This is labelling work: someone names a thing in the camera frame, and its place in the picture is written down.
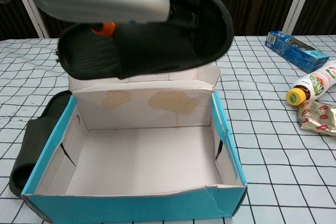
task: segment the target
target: grid pattern tablecloth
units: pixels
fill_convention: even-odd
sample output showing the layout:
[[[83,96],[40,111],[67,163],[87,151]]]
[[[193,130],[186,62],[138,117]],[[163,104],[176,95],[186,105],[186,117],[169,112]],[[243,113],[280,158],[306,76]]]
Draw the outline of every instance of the grid pattern tablecloth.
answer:
[[[285,95],[305,73],[266,48],[265,38],[235,37],[215,62],[216,89],[249,183],[243,205],[234,218],[165,224],[336,223],[336,139],[300,128]],[[336,36],[297,38],[336,59]],[[26,122],[68,89],[56,47],[56,39],[0,41],[0,223],[42,223],[8,180]],[[336,104],[336,87],[320,101]]]

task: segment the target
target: gold foil packet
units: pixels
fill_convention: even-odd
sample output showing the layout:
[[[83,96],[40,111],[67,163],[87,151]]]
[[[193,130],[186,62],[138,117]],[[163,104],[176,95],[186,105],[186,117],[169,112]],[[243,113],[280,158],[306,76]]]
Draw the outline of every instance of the gold foil packet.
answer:
[[[305,101],[299,107],[302,129],[336,136],[336,106],[317,101]]]

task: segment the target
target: orange part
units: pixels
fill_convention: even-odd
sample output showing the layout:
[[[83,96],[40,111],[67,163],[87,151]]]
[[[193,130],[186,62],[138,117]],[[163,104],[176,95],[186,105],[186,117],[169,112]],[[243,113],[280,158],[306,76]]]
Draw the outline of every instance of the orange part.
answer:
[[[116,27],[117,27],[116,23],[109,22],[109,23],[103,23],[103,28],[100,31],[93,30],[93,29],[92,29],[92,31],[95,34],[98,34],[98,35],[103,35],[103,36],[106,36],[106,37],[112,37],[114,31],[116,30]]]

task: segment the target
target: white bottle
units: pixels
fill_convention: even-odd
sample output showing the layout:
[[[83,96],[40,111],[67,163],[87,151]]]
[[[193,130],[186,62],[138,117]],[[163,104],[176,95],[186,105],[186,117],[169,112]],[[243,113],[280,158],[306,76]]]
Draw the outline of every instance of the white bottle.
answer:
[[[286,94],[286,100],[291,105],[299,105],[305,100],[316,100],[334,84],[336,84],[336,61],[328,61],[322,68],[294,82],[293,88]]]

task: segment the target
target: blue box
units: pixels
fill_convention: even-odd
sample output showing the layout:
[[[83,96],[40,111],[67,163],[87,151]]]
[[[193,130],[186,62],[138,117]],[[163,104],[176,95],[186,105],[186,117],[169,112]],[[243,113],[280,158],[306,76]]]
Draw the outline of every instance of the blue box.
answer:
[[[329,59],[325,53],[281,31],[270,31],[265,46],[307,73],[319,69]]]
[[[21,197],[61,224],[233,216],[247,183],[213,91],[218,76],[208,65],[184,80],[69,77],[73,96]]]

